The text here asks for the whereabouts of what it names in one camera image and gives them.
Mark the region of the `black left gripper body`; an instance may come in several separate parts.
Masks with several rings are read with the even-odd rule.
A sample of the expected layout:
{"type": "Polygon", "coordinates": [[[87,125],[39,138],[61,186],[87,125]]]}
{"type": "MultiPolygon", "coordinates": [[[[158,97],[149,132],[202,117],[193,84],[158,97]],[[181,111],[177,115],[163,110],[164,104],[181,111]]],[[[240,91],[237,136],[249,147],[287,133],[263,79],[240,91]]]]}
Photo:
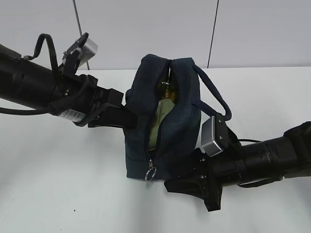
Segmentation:
{"type": "Polygon", "coordinates": [[[52,115],[68,119],[76,126],[87,125],[108,107],[122,106],[123,93],[97,86],[98,79],[91,75],[59,76],[54,81],[52,115]]]}

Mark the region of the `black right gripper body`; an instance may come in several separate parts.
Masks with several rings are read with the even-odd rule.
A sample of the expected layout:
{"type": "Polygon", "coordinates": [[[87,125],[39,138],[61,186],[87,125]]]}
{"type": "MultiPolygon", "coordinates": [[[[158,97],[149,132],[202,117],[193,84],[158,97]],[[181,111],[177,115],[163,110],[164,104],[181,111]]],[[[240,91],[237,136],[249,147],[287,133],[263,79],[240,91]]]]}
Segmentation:
{"type": "Polygon", "coordinates": [[[233,149],[209,157],[196,148],[191,154],[192,192],[221,192],[233,184],[233,149]]]}

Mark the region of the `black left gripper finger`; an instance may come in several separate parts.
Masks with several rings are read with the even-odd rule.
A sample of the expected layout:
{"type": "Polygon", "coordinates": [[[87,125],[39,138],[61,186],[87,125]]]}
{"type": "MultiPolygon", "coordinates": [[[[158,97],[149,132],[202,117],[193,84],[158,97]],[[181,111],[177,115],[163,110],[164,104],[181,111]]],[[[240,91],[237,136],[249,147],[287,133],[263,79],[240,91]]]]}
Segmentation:
{"type": "Polygon", "coordinates": [[[89,128],[97,128],[97,127],[114,127],[116,128],[117,125],[115,122],[110,118],[95,118],[91,120],[87,126],[89,128]]]}
{"type": "Polygon", "coordinates": [[[110,118],[115,122],[117,128],[126,129],[135,128],[138,122],[138,117],[125,107],[108,107],[103,111],[100,118],[110,118]]]}

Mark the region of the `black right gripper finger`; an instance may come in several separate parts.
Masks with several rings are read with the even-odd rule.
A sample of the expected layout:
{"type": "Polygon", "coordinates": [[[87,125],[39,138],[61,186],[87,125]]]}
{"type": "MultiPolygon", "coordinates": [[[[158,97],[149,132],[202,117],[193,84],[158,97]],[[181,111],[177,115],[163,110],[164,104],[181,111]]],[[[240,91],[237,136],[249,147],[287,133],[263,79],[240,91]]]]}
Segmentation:
{"type": "Polygon", "coordinates": [[[218,211],[221,209],[222,188],[203,188],[202,199],[208,212],[218,211]]]}
{"type": "Polygon", "coordinates": [[[166,180],[164,186],[170,193],[190,195],[203,200],[209,195],[207,176],[177,177],[166,180]]]}

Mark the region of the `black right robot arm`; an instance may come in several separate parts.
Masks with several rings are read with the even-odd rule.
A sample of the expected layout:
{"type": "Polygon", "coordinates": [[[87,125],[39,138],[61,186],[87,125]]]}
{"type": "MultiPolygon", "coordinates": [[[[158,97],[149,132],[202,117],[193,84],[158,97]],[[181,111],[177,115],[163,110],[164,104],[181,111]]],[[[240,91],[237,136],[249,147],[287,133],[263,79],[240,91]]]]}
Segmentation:
{"type": "Polygon", "coordinates": [[[195,149],[173,166],[172,179],[164,186],[170,193],[197,197],[209,212],[221,208],[223,188],[254,188],[282,179],[311,175],[311,123],[287,130],[283,136],[241,145],[229,130],[229,146],[209,157],[195,149]]]}

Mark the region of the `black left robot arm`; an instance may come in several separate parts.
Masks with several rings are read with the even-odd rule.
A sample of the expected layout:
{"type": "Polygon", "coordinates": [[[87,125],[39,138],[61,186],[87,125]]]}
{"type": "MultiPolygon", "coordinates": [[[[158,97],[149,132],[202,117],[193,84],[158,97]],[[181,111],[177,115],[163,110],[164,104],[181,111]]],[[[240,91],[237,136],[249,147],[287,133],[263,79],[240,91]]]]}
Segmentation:
{"type": "Polygon", "coordinates": [[[98,79],[85,74],[55,80],[51,70],[0,47],[0,97],[29,108],[1,110],[3,114],[51,114],[78,127],[135,128],[138,117],[123,106],[123,93],[97,83],[98,79]]]}

